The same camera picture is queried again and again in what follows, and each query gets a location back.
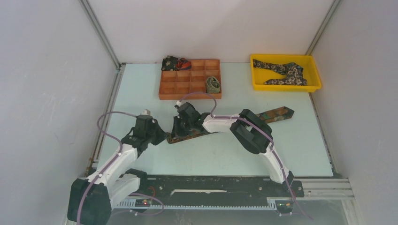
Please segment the green orange patterned tie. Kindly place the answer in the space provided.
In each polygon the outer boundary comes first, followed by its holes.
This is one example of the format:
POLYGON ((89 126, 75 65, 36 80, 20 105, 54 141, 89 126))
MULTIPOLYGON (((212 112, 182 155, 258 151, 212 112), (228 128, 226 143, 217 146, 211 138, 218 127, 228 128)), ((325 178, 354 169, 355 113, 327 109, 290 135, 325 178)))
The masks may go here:
MULTIPOLYGON (((272 122, 277 122, 277 121, 282 121, 282 120, 287 120, 293 117, 294 115, 294 110, 284 106, 284 107, 279 107, 273 110, 265 111, 256 114, 262 121, 265 123, 272 123, 272 122)), ((179 143, 185 140, 209 135, 210 133, 206 131, 205 134, 202 135, 194 135, 194 136, 189 136, 189 137, 182 137, 182 138, 172 138, 172 140, 167 141, 169 144, 174 144, 174 143, 179 143)))

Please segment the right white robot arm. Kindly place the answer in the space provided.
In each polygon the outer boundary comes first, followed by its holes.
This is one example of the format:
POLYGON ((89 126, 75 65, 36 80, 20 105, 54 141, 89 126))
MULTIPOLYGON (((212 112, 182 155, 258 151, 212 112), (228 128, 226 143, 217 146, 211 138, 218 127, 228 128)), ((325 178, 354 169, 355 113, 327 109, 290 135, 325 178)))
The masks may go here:
POLYGON ((167 137, 169 144, 213 133, 231 132, 245 150, 262 158, 277 195, 285 196, 291 191, 294 175, 276 152, 271 127, 258 115, 249 109, 233 115, 199 113, 188 102, 178 102, 176 108, 177 116, 173 118, 173 128, 167 137))

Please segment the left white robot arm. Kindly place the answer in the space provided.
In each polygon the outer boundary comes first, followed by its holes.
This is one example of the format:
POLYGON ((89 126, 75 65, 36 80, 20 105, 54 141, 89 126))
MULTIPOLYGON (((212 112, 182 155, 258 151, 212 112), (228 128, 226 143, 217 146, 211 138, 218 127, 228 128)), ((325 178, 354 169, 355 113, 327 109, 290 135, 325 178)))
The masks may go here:
POLYGON ((147 173, 131 164, 147 149, 158 145, 167 134, 151 115, 135 117, 135 126, 121 140, 106 163, 87 178, 77 178, 71 185, 67 219, 79 225, 105 225, 112 211, 132 193, 148 191, 147 173))

